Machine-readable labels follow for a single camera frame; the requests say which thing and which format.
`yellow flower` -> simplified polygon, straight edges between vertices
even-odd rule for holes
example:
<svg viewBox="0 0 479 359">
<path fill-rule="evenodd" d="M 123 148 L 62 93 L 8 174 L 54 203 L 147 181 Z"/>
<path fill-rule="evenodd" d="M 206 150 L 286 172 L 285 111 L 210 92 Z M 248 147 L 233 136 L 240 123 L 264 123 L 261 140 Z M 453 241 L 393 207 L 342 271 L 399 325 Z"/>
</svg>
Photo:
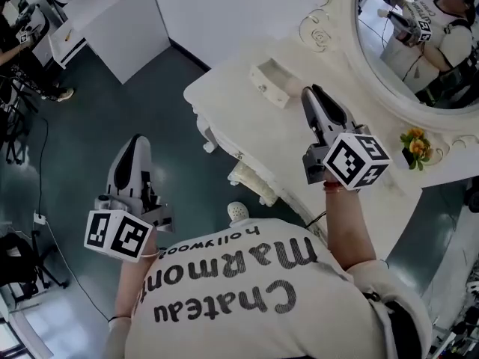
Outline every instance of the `yellow flower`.
<svg viewBox="0 0 479 359">
<path fill-rule="evenodd" d="M 408 132 L 407 135 L 412 135 L 414 138 L 420 138 L 424 135 L 424 130 L 421 128 L 411 128 Z"/>
<path fill-rule="evenodd" d="M 413 140 L 411 141 L 411 144 L 409 145 L 409 152 L 422 156 L 422 153 L 424 152 L 424 146 L 425 145 L 423 141 Z"/>
</svg>

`white t-shirt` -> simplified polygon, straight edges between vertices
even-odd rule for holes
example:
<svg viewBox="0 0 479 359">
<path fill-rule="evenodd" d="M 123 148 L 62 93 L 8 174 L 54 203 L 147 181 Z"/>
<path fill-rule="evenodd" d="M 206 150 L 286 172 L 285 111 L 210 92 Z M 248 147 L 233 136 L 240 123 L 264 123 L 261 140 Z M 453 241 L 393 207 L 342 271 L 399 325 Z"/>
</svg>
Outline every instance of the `white t-shirt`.
<svg viewBox="0 0 479 359">
<path fill-rule="evenodd" d="M 464 18 L 443 12 L 438 7 L 437 1 L 417 0 L 407 3 L 403 9 L 403 16 L 428 22 L 432 30 L 430 43 L 441 51 L 452 67 L 455 67 L 471 54 L 472 34 L 469 29 L 461 25 L 454 26 L 451 28 L 451 33 L 446 34 L 444 29 L 451 22 Z M 405 46 L 391 36 L 381 54 L 381 59 L 413 93 L 417 93 L 439 75 L 439 69 L 421 55 L 421 50 L 417 46 Z"/>
<path fill-rule="evenodd" d="M 169 248 L 147 273 L 131 327 L 129 318 L 111 322 L 104 357 L 386 358 L 361 291 L 401 303 L 425 357 L 425 306 L 384 262 L 346 273 L 307 230 L 254 220 Z"/>
</svg>

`table leg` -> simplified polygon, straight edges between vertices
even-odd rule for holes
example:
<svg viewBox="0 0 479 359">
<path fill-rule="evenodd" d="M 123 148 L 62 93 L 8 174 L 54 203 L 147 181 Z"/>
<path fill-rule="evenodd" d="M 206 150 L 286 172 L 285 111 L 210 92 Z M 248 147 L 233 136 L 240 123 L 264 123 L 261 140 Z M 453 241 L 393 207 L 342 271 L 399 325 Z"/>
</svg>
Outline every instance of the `table leg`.
<svg viewBox="0 0 479 359">
<path fill-rule="evenodd" d="M 218 142 L 216 141 L 213 132 L 211 132 L 209 123 L 201 114 L 197 114 L 196 126 L 198 127 L 198 130 L 201 135 L 205 137 L 208 141 L 205 145 L 203 145 L 203 148 L 207 153 L 212 153 L 214 149 L 218 147 Z"/>
</svg>

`person's leg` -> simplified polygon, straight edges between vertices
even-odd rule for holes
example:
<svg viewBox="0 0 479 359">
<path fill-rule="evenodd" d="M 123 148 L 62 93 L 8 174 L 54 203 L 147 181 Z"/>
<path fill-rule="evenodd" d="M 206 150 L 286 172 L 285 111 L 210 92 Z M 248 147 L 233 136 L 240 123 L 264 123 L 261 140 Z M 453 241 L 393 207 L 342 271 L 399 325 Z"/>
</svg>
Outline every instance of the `person's leg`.
<svg viewBox="0 0 479 359">
<path fill-rule="evenodd" d="M 42 64 L 29 50 L 23 50 L 19 54 L 18 64 L 13 65 L 12 68 L 15 76 L 41 96 L 57 101 L 58 98 L 62 97 L 62 95 L 65 96 L 65 93 L 68 92 L 68 89 L 57 88 L 48 80 Z"/>
</svg>

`cable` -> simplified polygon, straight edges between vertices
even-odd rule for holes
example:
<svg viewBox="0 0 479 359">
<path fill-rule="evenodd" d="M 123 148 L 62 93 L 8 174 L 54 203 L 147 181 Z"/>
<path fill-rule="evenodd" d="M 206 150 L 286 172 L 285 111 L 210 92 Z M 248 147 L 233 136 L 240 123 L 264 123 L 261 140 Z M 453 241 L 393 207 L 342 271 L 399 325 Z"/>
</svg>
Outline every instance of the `cable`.
<svg viewBox="0 0 479 359">
<path fill-rule="evenodd" d="M 416 63 L 419 61 L 419 59 L 424 56 L 424 55 L 420 55 L 418 58 L 416 58 L 416 61 L 414 61 L 412 63 L 412 65 L 409 67 L 409 69 L 407 70 L 406 74 L 404 75 L 403 79 L 401 81 L 404 82 L 404 80 L 406 79 L 407 75 L 409 74 L 409 72 L 411 72 L 411 69 L 416 65 Z"/>
<path fill-rule="evenodd" d="M 308 229 L 314 222 L 318 222 L 322 217 L 326 215 L 326 212 L 322 212 L 319 214 L 313 221 L 311 221 L 309 224 L 306 225 L 305 229 Z"/>
<path fill-rule="evenodd" d="M 381 38 L 381 35 L 379 33 L 377 33 L 376 31 L 374 31 L 374 29 L 372 29 L 368 24 L 366 24 L 364 21 L 362 21 L 361 19 L 358 19 L 360 22 L 362 22 L 364 25 L 366 25 L 371 31 L 373 31 L 375 34 L 377 34 L 377 36 L 379 38 Z"/>
<path fill-rule="evenodd" d="M 382 48 L 385 49 L 386 47 L 384 46 L 384 32 L 386 32 L 386 26 L 388 25 L 389 17 L 386 19 L 386 23 L 384 24 L 384 28 L 382 29 L 382 34 L 381 34 L 381 41 L 382 41 Z"/>
<path fill-rule="evenodd" d="M 42 158 L 43 158 L 43 151 L 45 150 L 46 140 L 48 140 L 48 121 L 43 117 L 41 117 L 41 119 L 45 121 L 45 124 L 46 124 L 46 135 L 45 135 L 45 141 L 43 142 L 42 151 L 40 153 L 40 164 L 38 168 L 38 174 L 40 176 L 40 195 L 38 197 L 38 208 L 37 208 L 38 214 L 41 214 L 40 205 L 42 203 Z"/>
<path fill-rule="evenodd" d="M 58 252 L 60 253 L 61 255 L 61 258 L 63 259 L 63 261 L 65 262 L 65 266 L 67 267 L 68 271 L 71 273 L 72 277 L 75 279 L 75 282 L 77 282 L 77 284 L 80 286 L 80 289 L 82 289 L 82 291 L 85 293 L 85 295 L 87 296 L 88 300 L 91 302 L 91 304 L 93 305 L 93 307 L 95 307 L 97 309 L 97 311 L 102 314 L 103 318 L 105 318 L 105 320 L 108 322 L 109 319 L 105 316 L 104 313 L 101 312 L 101 310 L 95 305 L 95 303 L 93 302 L 93 300 L 90 298 L 90 296 L 88 295 L 88 293 L 85 291 L 85 289 L 82 287 L 82 285 L 80 284 L 78 278 L 76 277 L 76 275 L 74 275 L 72 269 L 68 266 L 68 263 L 67 263 L 67 260 L 65 259 L 63 253 L 61 252 L 60 250 L 60 246 L 58 246 L 58 243 L 57 243 L 57 240 L 55 238 L 55 236 L 53 235 L 53 231 L 52 231 L 52 228 L 50 227 L 50 224 L 48 223 L 48 221 L 46 221 L 46 226 L 48 226 L 49 230 L 50 230 L 50 233 L 52 234 L 52 237 L 53 237 L 53 241 L 55 242 L 57 248 L 58 248 Z"/>
</svg>

